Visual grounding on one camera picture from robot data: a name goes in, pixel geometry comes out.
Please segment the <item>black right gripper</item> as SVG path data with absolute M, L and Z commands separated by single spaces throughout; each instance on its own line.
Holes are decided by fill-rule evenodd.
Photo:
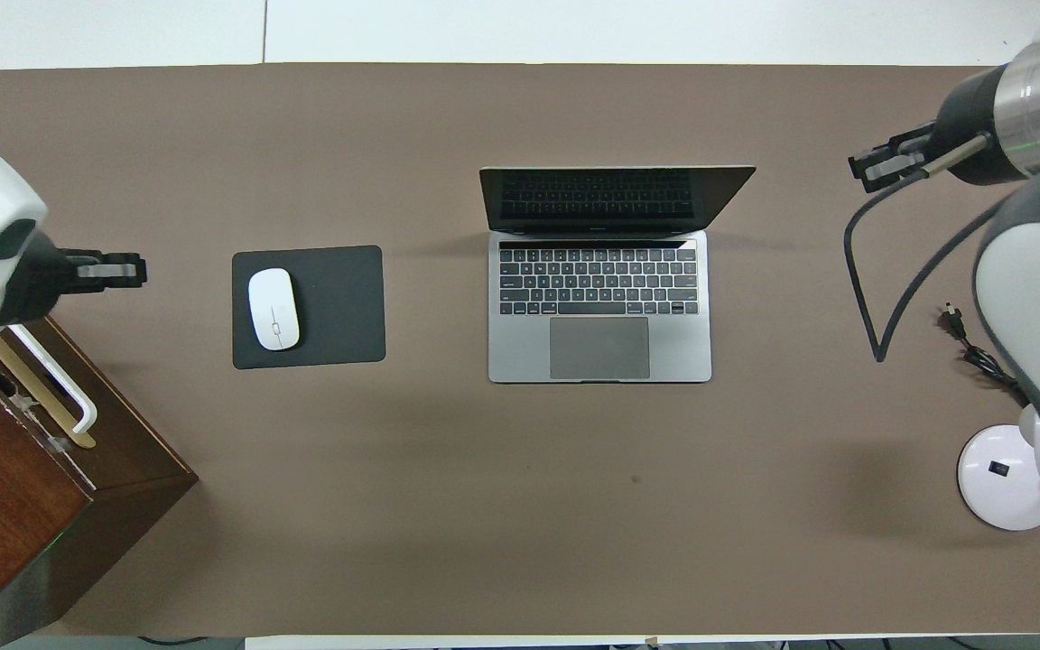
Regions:
M 989 69 L 963 79 L 950 90 L 933 126 L 917 126 L 893 135 L 886 144 L 849 158 L 850 172 L 866 193 L 890 188 L 933 162 L 969 142 L 977 135 L 989 136 L 989 145 L 956 165 L 950 173 L 971 185 L 1008 182 L 1008 158 L 998 145 L 994 106 L 1004 69 Z

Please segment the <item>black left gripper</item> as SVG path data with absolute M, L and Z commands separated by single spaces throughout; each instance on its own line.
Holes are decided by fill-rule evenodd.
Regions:
M 44 233 L 30 239 L 5 285 L 0 326 L 40 320 L 66 293 L 139 288 L 147 266 L 138 254 L 57 248 Z

